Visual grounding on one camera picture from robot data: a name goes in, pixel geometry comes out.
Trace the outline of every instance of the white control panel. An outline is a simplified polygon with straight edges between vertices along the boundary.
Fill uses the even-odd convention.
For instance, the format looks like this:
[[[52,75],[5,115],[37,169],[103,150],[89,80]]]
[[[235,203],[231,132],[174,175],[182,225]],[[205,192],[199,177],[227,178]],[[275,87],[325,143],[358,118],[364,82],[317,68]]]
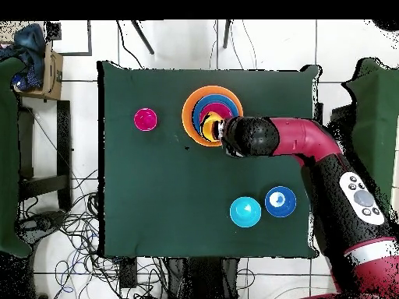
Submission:
[[[383,224],[385,219],[380,208],[357,174],[342,174],[340,186],[360,219],[373,225]]]

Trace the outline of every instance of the blue ring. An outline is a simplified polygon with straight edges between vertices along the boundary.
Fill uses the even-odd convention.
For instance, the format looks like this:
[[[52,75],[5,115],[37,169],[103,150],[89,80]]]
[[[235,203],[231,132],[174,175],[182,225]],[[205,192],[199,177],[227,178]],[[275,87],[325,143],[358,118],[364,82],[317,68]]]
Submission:
[[[275,192],[280,192],[284,195],[285,201],[284,204],[280,207],[272,206],[270,203],[270,196]],[[295,194],[291,189],[287,187],[274,187],[266,194],[265,207],[272,216],[275,216],[277,218],[284,218],[286,216],[289,216],[291,213],[294,212],[296,207]]]
[[[238,108],[237,105],[228,97],[222,94],[209,94],[199,100],[194,107],[194,111],[192,112],[192,124],[196,129],[197,133],[200,134],[200,114],[201,111],[207,106],[208,104],[220,102],[228,107],[231,111],[233,117],[238,116]]]

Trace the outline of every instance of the black border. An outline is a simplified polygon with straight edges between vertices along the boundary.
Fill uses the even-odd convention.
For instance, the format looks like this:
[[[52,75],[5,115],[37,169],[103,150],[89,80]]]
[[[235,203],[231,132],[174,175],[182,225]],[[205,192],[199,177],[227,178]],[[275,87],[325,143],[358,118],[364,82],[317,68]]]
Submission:
[[[104,222],[104,186],[105,186],[105,152],[104,152],[104,68],[103,62],[97,61],[97,85],[98,85],[98,236],[99,244],[97,254],[104,257],[105,247],[105,222]]]

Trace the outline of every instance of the cardboard box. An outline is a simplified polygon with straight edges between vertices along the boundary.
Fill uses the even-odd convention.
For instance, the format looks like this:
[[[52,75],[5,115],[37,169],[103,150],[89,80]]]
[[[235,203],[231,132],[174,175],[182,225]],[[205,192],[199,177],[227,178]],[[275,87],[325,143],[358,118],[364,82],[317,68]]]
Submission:
[[[16,86],[15,91],[21,97],[33,97],[45,100],[61,100],[62,65],[64,58],[52,50],[52,42],[48,43],[44,58],[43,87],[30,92],[21,92]]]

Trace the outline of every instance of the dark green tablecloth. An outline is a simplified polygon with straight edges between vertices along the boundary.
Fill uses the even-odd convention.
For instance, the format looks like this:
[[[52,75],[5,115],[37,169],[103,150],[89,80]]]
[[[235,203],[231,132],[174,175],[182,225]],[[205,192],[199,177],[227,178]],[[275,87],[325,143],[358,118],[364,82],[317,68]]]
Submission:
[[[256,72],[128,70],[102,64],[107,256],[316,255],[308,246],[309,201],[295,160],[237,160],[221,148],[201,146],[185,133],[182,107],[194,90],[218,85],[239,98],[245,115],[311,118],[319,67]],[[157,113],[151,132],[133,124],[142,107]],[[296,194],[297,207],[287,218],[274,218],[264,207],[266,193],[276,185]],[[242,229],[231,221],[229,208],[245,195],[257,199],[263,211],[256,226]]]

